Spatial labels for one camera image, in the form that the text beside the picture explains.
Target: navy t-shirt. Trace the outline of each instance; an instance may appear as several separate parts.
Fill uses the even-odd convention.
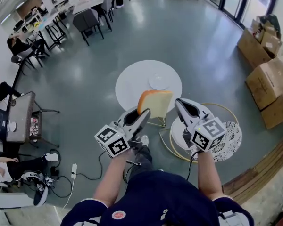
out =
[[[229,197],[214,201],[183,177],[162,171],[143,172],[130,179],[122,199],[107,208],[95,199],[76,204],[61,226],[89,222],[99,226],[218,226],[219,213],[251,215]]]

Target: white paper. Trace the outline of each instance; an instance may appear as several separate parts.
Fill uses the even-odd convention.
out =
[[[265,44],[265,47],[267,47],[267,48],[273,48],[273,44],[272,44],[272,43],[266,43],[266,44]]]

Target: person sitting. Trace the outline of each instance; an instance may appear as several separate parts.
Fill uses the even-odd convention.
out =
[[[19,53],[27,51],[29,48],[31,48],[33,51],[35,51],[37,48],[39,48],[41,51],[45,51],[45,40],[44,39],[39,39],[35,42],[32,43],[32,46],[23,43],[20,39],[19,36],[21,34],[17,33],[15,35],[12,35],[8,38],[7,43],[10,51],[13,53],[14,56],[17,56]],[[38,57],[46,57],[42,52],[37,53]]]
[[[14,100],[17,97],[21,96],[22,94],[20,94],[18,91],[13,89],[6,82],[0,83],[0,101],[4,100],[7,95],[10,95]]]
[[[0,157],[0,182],[18,181],[25,171],[43,172],[48,161],[58,161],[58,155],[48,153],[42,157],[21,162],[17,158]]]

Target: sneaker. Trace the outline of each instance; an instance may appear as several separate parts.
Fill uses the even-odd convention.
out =
[[[45,154],[45,159],[47,161],[58,161],[58,154],[54,153],[54,154]]]
[[[143,135],[141,137],[141,142],[142,142],[142,145],[145,145],[145,146],[149,146],[149,138],[147,135]]]

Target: shirt logo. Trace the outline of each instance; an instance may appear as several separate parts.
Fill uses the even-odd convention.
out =
[[[112,214],[113,219],[123,219],[126,216],[124,211],[116,211]]]

